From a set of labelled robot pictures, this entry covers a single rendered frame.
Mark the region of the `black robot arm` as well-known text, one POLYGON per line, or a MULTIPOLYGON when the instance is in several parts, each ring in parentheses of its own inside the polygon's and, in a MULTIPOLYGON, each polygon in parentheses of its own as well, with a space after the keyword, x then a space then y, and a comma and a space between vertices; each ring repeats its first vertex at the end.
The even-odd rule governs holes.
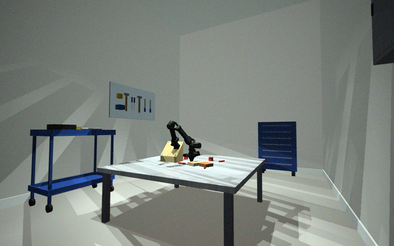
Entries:
MULTIPOLYGON (((178 143, 179 138, 176 137, 175 131, 178 131, 180 133, 180 135, 182 135, 182 137, 185 140, 185 143, 190 146, 190 148, 201 148, 201 143, 195 142, 196 140, 194 140, 193 138, 191 138, 190 136, 188 136, 185 131, 183 131, 183 129, 181 128, 181 126, 179 126, 175 121, 170 120, 169 123, 167 124, 167 128, 169 129, 170 133, 171 133, 171 146, 173 146, 173 149, 179 149, 180 144, 178 143), (177 126, 175 128, 175 125, 177 126), (193 141, 193 142, 192 142, 193 141)), ((192 150, 191 151, 191 155, 193 155, 194 157, 198 156, 200 154, 200 151, 196 150, 192 150)))

